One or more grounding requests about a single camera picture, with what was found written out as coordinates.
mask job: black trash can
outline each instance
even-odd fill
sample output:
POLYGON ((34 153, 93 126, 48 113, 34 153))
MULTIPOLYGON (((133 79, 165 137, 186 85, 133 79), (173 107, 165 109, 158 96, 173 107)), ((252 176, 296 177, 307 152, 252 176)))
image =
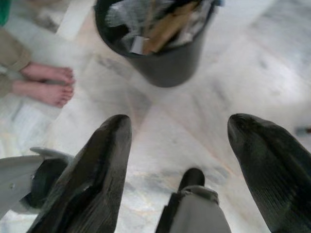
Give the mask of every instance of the black trash can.
POLYGON ((107 27, 105 18, 110 5, 120 0, 98 0, 95 6, 97 30, 103 41, 116 53, 124 56, 151 84, 159 87, 173 87, 188 80, 196 71, 202 52, 202 45, 216 4, 215 0, 209 10, 202 30, 193 41, 183 46, 163 50, 150 55, 129 53, 116 44, 113 30, 107 27))

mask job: marble floor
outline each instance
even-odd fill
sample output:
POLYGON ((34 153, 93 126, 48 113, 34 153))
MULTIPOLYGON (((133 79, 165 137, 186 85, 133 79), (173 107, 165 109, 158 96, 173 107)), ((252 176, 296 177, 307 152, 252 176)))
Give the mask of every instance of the marble floor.
MULTIPOLYGON (((1 99, 1 158, 29 155, 33 146, 75 155, 108 117, 127 114, 133 143, 117 233, 154 232, 191 166, 200 167, 206 186, 219 193, 232 233, 269 232, 230 148, 226 123, 242 112, 292 133, 311 124, 310 1, 227 0, 210 25, 197 72, 169 89, 150 85, 101 41, 94 1, 35 10, 21 2, 13 2, 6 29, 35 61, 72 67, 77 82, 62 110, 13 95, 1 99), (52 27, 32 20, 42 11, 52 27)), ((297 139, 311 149, 311 137, 297 139)), ((0 233, 24 233, 34 218, 10 211, 0 233)))

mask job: green fabric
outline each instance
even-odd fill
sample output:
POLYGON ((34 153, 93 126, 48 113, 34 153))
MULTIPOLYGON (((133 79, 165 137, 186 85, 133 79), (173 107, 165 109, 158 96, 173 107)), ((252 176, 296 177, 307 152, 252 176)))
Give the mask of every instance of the green fabric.
POLYGON ((0 0, 0 25, 3 26, 9 19, 11 0, 0 0))

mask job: bare foot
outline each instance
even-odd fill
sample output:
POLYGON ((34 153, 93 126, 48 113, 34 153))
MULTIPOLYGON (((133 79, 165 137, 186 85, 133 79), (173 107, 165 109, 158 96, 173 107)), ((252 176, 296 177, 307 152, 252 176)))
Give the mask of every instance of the bare foot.
POLYGON ((20 72, 32 81, 57 80, 66 84, 74 83, 73 72, 69 67, 52 67, 30 62, 20 72))
POLYGON ((15 81, 12 92, 62 108, 73 96, 72 86, 15 81))

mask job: pant leg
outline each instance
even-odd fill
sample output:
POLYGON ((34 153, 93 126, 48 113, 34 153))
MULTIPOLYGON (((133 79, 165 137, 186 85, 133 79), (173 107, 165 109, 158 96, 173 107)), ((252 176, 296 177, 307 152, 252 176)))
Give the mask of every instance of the pant leg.
POLYGON ((29 62, 30 52, 4 28, 0 28, 0 64, 10 70, 19 71, 29 62))
POLYGON ((0 98, 6 96, 12 90, 13 81, 6 75, 0 74, 0 98))

